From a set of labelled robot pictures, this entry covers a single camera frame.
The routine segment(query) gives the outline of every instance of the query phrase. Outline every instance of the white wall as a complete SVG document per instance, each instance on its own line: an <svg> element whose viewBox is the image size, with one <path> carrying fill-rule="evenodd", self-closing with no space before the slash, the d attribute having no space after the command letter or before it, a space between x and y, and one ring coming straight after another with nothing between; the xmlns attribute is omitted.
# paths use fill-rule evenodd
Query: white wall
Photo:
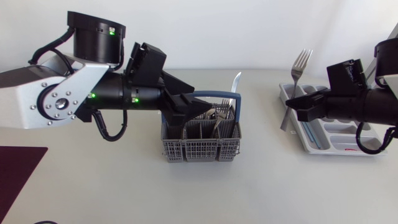
<svg viewBox="0 0 398 224"><path fill-rule="evenodd" d="M167 54L166 68L290 70L307 47L307 72L325 78L326 66L351 58L366 68L398 22L397 0L1 0L0 71L60 37L68 10L127 26L127 54L147 42Z"/></svg>

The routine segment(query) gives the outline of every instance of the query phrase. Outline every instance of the white plastic cutlery tray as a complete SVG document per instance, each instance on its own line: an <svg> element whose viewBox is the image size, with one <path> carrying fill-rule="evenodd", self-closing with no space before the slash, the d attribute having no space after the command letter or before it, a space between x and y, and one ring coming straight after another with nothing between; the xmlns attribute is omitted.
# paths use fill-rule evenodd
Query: white plastic cutlery tray
<svg viewBox="0 0 398 224"><path fill-rule="evenodd" d="M293 93L293 84L281 83L280 98L285 105L286 100L290 99ZM325 89L325 86L319 85L297 85L295 97L313 93ZM362 152L356 144L355 135L359 122L345 121L337 119L315 119L308 124L309 130L318 142L311 141L308 136L304 124L297 120L297 113L292 110L290 114L297 134L300 136L301 142L305 150L309 154L333 154L333 155L349 155L349 156L371 156ZM361 133L362 144L369 149L377 149L381 146L381 139L370 124L365 124Z"/></svg>

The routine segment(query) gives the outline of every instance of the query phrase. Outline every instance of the black cable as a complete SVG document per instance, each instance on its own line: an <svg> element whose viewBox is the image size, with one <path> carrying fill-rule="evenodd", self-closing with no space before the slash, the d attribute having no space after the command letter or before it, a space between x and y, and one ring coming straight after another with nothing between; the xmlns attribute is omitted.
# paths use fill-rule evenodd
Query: black cable
<svg viewBox="0 0 398 224"><path fill-rule="evenodd" d="M61 53L61 51L59 51L57 49L51 49L51 51L56 53L62 59L62 61L65 63L65 65L67 66L67 68L69 70L69 75L75 73L75 71L73 70L72 66L70 65L68 59L64 56L64 54Z"/></svg>
<svg viewBox="0 0 398 224"><path fill-rule="evenodd" d="M53 221L41 221L41 222L37 222L35 224L57 224L57 223L53 222Z"/></svg>
<svg viewBox="0 0 398 224"><path fill-rule="evenodd" d="M37 61L43 54L45 54L49 50L52 50L52 49L58 47L62 43L66 42L73 35L74 32L75 32L75 29L69 27L67 32L65 34L63 34L60 38L47 44L46 46L44 46L42 48L37 49L36 52L33 54L32 59L30 59L28 61L28 63L31 65L37 65Z"/></svg>
<svg viewBox="0 0 398 224"><path fill-rule="evenodd" d="M379 87L381 87L381 88L388 88L389 85L381 83L380 80L381 80L380 78L375 78L375 79L374 79L374 82L376 82L376 84L377 84Z"/></svg>
<svg viewBox="0 0 398 224"><path fill-rule="evenodd" d="M127 110L123 110L123 124L120 132L115 135L115 136L109 136L108 131L106 130L106 125L104 122L104 119L102 117L102 114L99 110L93 110L93 117L95 120L95 123L97 124L99 133L102 135L102 137L107 140L107 141L117 141L119 140L124 132L126 131L127 128Z"/></svg>
<svg viewBox="0 0 398 224"><path fill-rule="evenodd" d="M124 44L122 40L122 49L120 50L120 63L118 66L108 69L108 72L114 72L116 70L119 70L123 66L123 62L124 62Z"/></svg>
<svg viewBox="0 0 398 224"><path fill-rule="evenodd" d="M392 138L394 138L394 136L396 136L397 133L398 133L398 127L394 127L394 128L389 128L389 129L387 129L386 135L384 135L384 140L383 140L383 143L381 144L380 148L379 148L379 149L376 149L376 150L372 150L372 149L366 148L366 147L363 146L362 143L361 143L361 132L362 132L362 129L363 129L363 125L364 125L363 122L361 122L361 123L358 125L358 129L356 130L355 139L356 139L356 143L357 143L358 147L359 147L363 152L365 152L366 154L370 154L370 155L376 155L376 154L379 154L380 152L384 151L384 150L386 149L386 147L387 147L387 146L390 144L390 142L392 141Z"/></svg>

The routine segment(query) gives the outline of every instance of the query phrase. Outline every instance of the blue basket handle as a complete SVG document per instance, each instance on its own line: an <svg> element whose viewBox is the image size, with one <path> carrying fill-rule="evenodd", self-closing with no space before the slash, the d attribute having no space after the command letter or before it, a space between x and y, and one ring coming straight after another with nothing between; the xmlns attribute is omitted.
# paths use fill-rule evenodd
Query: blue basket handle
<svg viewBox="0 0 398 224"><path fill-rule="evenodd" d="M201 90L194 91L193 93L189 93L193 97L218 97L218 98L229 98L235 99L235 121L239 122L241 116L241 95L239 93L231 93L228 91L210 91L210 90Z"/></svg>

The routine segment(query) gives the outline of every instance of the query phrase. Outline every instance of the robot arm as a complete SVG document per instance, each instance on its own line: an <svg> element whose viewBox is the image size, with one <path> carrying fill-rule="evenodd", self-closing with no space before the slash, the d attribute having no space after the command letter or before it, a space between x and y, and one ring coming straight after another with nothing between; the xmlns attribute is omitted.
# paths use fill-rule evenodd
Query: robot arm
<svg viewBox="0 0 398 224"><path fill-rule="evenodd" d="M135 44L124 73L125 27L112 21L68 12L69 29L61 38L42 47L31 66L0 73L0 126L45 128L94 116L109 141L123 135L126 110L161 110L169 125L182 125L209 110L211 104L196 99L194 87L163 71L166 54L149 44ZM74 54L55 48L74 35ZM48 51L57 55L36 65ZM109 136L100 109L123 110L124 124Z"/></svg>
<svg viewBox="0 0 398 224"><path fill-rule="evenodd" d="M297 111L299 121L327 117L361 122L356 132L359 148L368 154L380 153L392 138L398 138L398 38L379 43L374 56L379 87L368 86L360 60L349 60L327 68L330 89L287 100L286 105ZM361 144L364 123L393 126L379 149Z"/></svg>

